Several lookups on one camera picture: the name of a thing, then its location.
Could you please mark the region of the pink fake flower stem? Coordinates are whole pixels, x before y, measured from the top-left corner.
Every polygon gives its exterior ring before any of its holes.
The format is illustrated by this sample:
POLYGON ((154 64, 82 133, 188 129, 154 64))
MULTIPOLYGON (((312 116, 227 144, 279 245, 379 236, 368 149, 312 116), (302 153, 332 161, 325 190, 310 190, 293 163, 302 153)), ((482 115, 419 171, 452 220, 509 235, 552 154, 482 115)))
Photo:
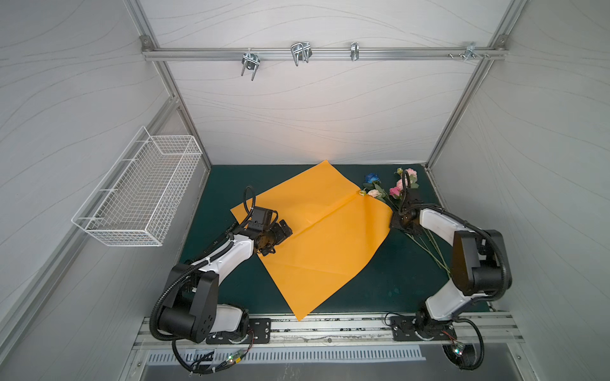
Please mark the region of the pink fake flower stem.
POLYGON ((390 189, 390 199, 396 208, 392 216, 391 227, 400 230, 400 232, 429 255, 447 276, 450 276, 451 270, 433 233, 419 226, 416 221, 417 211, 407 213, 409 206, 421 202, 416 195, 417 188, 419 187, 417 171, 411 168, 406 170, 398 168, 396 173, 399 179, 396 185, 390 189))

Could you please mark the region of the peach fake flower stem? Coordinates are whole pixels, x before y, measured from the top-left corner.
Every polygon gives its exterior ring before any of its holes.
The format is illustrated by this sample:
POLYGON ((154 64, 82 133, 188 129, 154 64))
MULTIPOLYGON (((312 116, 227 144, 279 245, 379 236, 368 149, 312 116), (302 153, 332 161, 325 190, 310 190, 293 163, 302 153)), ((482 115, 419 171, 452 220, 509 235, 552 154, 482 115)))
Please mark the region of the peach fake flower stem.
POLYGON ((387 196, 386 193, 384 192, 384 190, 379 190, 379 189, 372 189, 372 190, 362 189, 359 191, 359 194, 368 195, 372 198, 379 199, 381 201, 383 201, 387 196))

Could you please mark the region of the blue fake flower stem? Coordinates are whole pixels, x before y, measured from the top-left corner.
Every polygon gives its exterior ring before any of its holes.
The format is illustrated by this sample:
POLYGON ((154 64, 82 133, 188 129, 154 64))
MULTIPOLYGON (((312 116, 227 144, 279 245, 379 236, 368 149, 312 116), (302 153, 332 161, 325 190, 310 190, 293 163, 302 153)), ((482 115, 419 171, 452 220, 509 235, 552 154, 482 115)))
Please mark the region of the blue fake flower stem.
POLYGON ((395 196, 389 190, 385 190, 381 184, 381 179, 377 174, 370 173, 370 174, 366 175, 365 182, 363 183, 362 189, 365 189, 367 191, 372 190, 372 189, 384 190, 384 192, 386 193, 387 196, 382 202, 387 204, 388 206, 390 206, 394 211, 398 210, 400 196, 395 196))

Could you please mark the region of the orange wrapping paper sheet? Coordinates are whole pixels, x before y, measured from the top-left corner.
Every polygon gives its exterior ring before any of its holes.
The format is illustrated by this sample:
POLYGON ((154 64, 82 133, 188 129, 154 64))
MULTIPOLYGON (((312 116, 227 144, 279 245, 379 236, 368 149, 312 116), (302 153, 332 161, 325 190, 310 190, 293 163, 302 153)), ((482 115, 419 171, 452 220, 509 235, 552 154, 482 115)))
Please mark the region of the orange wrapping paper sheet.
POLYGON ((222 298, 257 312, 289 312, 304 319, 353 280, 389 235, 391 209, 362 190, 367 177, 384 179, 378 165, 245 166, 227 184, 238 207, 248 185, 257 205, 279 211, 294 234, 275 254, 256 255, 229 276, 222 298))

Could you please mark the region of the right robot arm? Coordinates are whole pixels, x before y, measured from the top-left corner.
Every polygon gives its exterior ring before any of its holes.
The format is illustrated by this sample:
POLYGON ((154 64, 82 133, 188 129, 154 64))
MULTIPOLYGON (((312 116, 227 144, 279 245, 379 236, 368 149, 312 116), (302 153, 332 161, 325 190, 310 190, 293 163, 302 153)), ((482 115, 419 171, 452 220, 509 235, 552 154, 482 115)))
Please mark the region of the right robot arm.
POLYGON ((430 230, 452 247, 450 279, 423 307, 428 321, 454 320, 473 304, 499 300, 512 285, 504 238, 497 230, 483 230, 441 206, 423 203, 407 189, 390 227, 411 234, 430 230))

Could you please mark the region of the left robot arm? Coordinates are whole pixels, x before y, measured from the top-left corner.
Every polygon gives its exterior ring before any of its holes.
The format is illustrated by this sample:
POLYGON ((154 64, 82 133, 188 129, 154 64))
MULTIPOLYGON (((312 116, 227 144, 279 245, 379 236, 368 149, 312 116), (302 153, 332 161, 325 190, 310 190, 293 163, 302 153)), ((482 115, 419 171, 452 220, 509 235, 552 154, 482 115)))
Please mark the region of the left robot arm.
POLYGON ((239 341, 246 337, 246 309, 219 303, 219 287, 253 255, 276 252, 293 235, 274 210, 255 206, 204 250, 198 260, 175 265, 149 317, 149 332, 158 341, 201 343, 214 335, 239 341))

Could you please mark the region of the left metal U-bolt clamp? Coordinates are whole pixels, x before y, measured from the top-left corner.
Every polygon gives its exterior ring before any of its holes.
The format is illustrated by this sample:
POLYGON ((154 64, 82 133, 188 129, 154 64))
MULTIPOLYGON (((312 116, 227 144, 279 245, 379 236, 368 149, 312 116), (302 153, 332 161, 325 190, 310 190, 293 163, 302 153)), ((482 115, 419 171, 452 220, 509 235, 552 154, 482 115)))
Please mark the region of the left metal U-bolt clamp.
POLYGON ((254 54, 252 52, 246 52, 242 56, 241 64, 242 64, 241 76, 244 76, 246 71, 250 71, 251 72, 250 80, 254 81, 254 79, 256 78, 258 68, 260 67, 260 64, 261 64, 261 60, 259 59, 258 55, 254 54))

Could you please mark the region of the metal u-bolt clamp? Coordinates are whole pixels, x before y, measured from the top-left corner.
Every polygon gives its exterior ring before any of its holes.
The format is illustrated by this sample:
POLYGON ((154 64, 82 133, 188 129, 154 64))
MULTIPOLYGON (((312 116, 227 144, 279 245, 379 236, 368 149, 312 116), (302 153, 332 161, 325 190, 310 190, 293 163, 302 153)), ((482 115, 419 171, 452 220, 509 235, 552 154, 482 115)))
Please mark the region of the metal u-bolt clamp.
POLYGON ((244 76, 246 71, 250 71, 251 72, 250 80, 254 81, 254 79, 256 78, 258 68, 260 67, 260 64, 261 64, 261 60, 259 59, 258 55, 254 54, 252 52, 246 52, 242 56, 241 64, 242 64, 241 76, 244 76))
POLYGON ((298 67, 301 62, 309 62, 312 56, 311 44, 307 41, 296 42, 290 47, 290 52, 295 66, 298 67))

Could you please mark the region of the middle metal U-bolt clamp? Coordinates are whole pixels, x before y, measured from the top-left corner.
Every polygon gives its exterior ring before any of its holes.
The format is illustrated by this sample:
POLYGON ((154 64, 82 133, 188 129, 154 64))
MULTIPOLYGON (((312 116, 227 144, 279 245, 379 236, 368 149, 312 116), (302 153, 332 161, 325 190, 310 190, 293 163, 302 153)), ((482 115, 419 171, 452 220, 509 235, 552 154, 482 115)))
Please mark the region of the middle metal U-bolt clamp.
POLYGON ((295 66, 298 67, 301 62, 309 62, 312 56, 311 44, 307 41, 296 42, 290 47, 290 52, 295 66))

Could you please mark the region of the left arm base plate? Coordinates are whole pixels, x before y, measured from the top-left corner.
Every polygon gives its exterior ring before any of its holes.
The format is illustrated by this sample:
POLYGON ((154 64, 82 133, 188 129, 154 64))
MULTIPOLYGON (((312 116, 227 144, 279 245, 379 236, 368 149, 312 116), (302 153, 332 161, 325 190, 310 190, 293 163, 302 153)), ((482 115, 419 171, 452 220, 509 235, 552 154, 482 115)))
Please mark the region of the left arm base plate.
POLYGON ((235 331, 211 333, 206 344, 268 344, 270 343, 271 320, 269 318, 246 319, 235 331))

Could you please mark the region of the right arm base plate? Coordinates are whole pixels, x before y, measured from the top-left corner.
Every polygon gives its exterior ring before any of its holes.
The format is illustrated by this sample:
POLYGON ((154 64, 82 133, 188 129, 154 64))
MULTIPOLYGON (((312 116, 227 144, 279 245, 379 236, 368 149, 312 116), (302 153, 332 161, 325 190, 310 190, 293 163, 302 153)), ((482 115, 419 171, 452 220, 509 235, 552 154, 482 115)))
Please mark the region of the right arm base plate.
POLYGON ((391 314, 385 319, 394 341, 452 341, 458 338, 450 322, 419 315, 391 314))

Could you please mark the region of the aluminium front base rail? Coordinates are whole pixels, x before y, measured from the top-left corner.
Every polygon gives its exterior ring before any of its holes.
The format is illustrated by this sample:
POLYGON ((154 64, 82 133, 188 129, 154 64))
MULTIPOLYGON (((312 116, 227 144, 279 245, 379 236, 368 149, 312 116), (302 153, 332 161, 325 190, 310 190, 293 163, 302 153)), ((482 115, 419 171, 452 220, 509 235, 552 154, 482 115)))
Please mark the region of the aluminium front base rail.
MULTIPOLYGON (((414 333, 403 335, 399 328, 391 326, 395 314, 385 312, 349 314, 310 314, 302 321, 290 314, 254 314, 253 318, 269 319, 264 328, 254 333, 254 348, 364 346, 399 344, 451 344, 451 340, 440 333, 437 339, 422 341, 414 333), (395 341, 403 335, 406 341, 395 341)), ((508 312, 465 313, 481 332, 485 344, 524 343, 524 336, 513 316, 508 312)), ((450 334, 465 344, 478 344, 475 330, 464 322, 451 326, 450 334)), ((143 321, 134 349, 169 349, 168 342, 161 342, 149 333, 149 319, 143 321)))

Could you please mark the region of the small metal hook bracket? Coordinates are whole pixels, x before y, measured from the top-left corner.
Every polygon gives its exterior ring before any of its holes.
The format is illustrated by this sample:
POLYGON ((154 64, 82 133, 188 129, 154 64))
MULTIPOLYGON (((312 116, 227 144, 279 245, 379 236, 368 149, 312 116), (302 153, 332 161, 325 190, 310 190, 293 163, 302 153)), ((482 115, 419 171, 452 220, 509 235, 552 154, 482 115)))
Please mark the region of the small metal hook bracket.
POLYGON ((358 61, 360 55, 360 46, 357 42, 353 42, 350 46, 350 59, 352 61, 358 61))

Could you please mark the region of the aluminium cross rail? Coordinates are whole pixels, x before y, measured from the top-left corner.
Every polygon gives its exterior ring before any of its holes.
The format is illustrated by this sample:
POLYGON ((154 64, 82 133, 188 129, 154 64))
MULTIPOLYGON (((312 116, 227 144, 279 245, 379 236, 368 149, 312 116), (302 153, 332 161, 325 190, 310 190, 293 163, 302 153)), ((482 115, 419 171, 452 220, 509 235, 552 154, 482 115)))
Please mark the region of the aluminium cross rail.
MULTIPOLYGON (((187 62, 240 62, 246 52, 257 54, 262 61, 293 61, 290 47, 282 48, 159 48, 150 36, 141 36, 141 50, 147 61, 187 62)), ((438 48, 370 48, 361 44, 359 60, 371 61, 413 61, 413 60, 451 60, 449 53, 457 55, 464 51, 462 47, 438 48)), ((350 45, 339 48, 321 48, 311 46, 311 60, 352 61, 350 45)), ((508 49, 499 47, 478 47, 478 51, 491 55, 489 60, 503 60, 508 49)))

